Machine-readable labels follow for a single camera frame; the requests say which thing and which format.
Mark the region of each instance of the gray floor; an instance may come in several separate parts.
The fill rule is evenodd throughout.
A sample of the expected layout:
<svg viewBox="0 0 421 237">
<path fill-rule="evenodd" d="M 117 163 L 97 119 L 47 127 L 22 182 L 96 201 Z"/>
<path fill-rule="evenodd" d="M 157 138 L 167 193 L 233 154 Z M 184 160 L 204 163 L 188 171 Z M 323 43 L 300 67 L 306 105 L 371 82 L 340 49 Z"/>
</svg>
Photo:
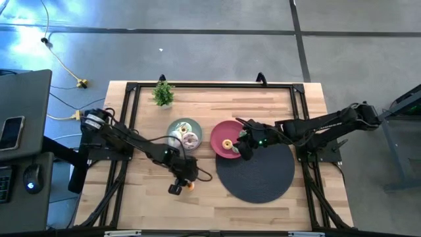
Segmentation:
<svg viewBox="0 0 421 237">
<path fill-rule="evenodd" d="M 293 30 L 288 0 L 45 0 L 53 26 Z M 417 0 L 296 0 L 302 30 L 421 31 Z M 46 23 L 38 1 L 10 0 L 0 24 Z M 44 28 L 0 32 L 0 68 L 53 70 L 53 85 L 72 87 L 74 79 L 39 41 Z M 105 96 L 109 80 L 252 81 L 258 72 L 269 81 L 302 82 L 294 36 L 221 36 L 53 33 L 53 50 L 88 90 L 52 92 L 80 106 Z M 321 82 L 330 112 L 367 100 L 379 113 L 421 82 L 421 38 L 304 37 L 312 82 Z M 98 102 L 91 107 L 100 107 Z M 49 112 L 74 111 L 56 99 Z M 47 119 L 45 135 L 77 134 L 74 121 Z M 343 171 L 355 226 L 362 230 L 421 235 L 421 189 L 385 193 L 397 171 L 381 129 L 354 132 L 341 148 Z M 79 138 L 60 140 L 74 147 Z M 66 192 L 68 166 L 55 165 L 49 224 L 67 226 L 74 195 Z"/>
</svg>

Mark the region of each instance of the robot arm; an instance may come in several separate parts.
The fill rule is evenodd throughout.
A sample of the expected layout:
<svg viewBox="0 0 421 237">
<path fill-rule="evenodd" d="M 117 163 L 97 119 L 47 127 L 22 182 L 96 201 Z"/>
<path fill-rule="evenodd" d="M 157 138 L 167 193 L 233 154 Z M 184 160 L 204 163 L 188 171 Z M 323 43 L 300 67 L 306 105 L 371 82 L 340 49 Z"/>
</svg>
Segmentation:
<svg viewBox="0 0 421 237">
<path fill-rule="evenodd" d="M 168 144 L 154 144 L 127 128 L 122 122 L 116 121 L 107 111 L 101 109 L 88 111 L 82 121 L 82 132 L 87 136 L 100 135 L 121 153 L 128 153 L 136 148 L 144 152 L 154 164 L 167 168 L 176 177 L 175 184 L 168 189 L 170 194 L 179 195 L 182 186 L 192 183 L 197 178 L 199 169 L 196 158 L 189 155 L 180 157 L 180 151 Z"/>
<path fill-rule="evenodd" d="M 277 121 L 275 126 L 261 124 L 253 119 L 237 120 L 243 124 L 247 134 L 238 138 L 234 146 L 246 160 L 253 156 L 253 149 L 273 144 L 292 144 L 314 152 L 354 130 L 374 130 L 381 124 L 375 108 L 366 103 L 354 103 L 341 111 L 314 119 Z"/>
</svg>

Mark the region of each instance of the small green plant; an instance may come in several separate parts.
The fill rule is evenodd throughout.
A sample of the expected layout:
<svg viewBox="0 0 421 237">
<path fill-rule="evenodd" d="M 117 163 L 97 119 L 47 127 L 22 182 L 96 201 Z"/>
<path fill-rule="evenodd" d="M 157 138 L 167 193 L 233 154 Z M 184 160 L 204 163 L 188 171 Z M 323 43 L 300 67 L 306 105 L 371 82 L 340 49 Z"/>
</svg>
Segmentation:
<svg viewBox="0 0 421 237">
<path fill-rule="evenodd" d="M 174 93 L 170 91 L 173 87 L 168 85 L 167 81 L 159 81 L 152 91 L 155 96 L 153 101 L 157 102 L 158 106 L 169 105 L 174 100 Z"/>
</svg>

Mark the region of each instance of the green plate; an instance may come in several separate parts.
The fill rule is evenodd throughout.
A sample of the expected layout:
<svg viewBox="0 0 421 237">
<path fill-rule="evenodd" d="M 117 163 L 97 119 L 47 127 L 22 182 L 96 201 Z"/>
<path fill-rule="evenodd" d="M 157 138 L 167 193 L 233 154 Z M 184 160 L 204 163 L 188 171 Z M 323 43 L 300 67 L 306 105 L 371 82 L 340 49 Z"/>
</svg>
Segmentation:
<svg viewBox="0 0 421 237">
<path fill-rule="evenodd" d="M 169 135 L 172 131 L 174 131 L 177 127 L 177 124 L 181 123 L 181 122 L 187 122 L 191 125 L 191 132 L 193 132 L 194 134 L 196 134 L 197 138 L 199 139 L 199 145 L 197 147 L 200 146 L 200 144 L 202 143 L 202 138 L 203 138 L 203 132 L 202 132 L 202 128 L 200 127 L 199 123 L 197 123 L 196 121 L 194 121 L 191 118 L 180 118 L 175 120 L 174 122 L 172 122 L 170 124 L 170 126 L 168 127 L 168 130 L 166 131 L 166 135 Z M 189 153 L 191 151 L 194 151 L 195 149 L 191 149 L 191 150 L 187 150 L 186 149 L 186 153 Z"/>
</svg>

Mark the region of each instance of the red plate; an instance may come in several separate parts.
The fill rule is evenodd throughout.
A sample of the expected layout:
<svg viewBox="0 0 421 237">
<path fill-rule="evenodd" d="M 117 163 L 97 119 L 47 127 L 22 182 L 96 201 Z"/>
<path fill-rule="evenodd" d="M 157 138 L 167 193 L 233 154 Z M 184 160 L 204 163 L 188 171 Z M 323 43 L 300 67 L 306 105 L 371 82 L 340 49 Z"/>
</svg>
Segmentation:
<svg viewBox="0 0 421 237">
<path fill-rule="evenodd" d="M 233 144 L 236 143 L 241 130 L 243 130 L 243 125 L 239 122 L 232 120 L 220 122 L 210 133 L 210 145 L 212 149 L 223 158 L 235 159 L 240 157 L 241 155 L 233 152 L 232 149 L 224 149 L 222 142 L 229 139 Z"/>
</svg>

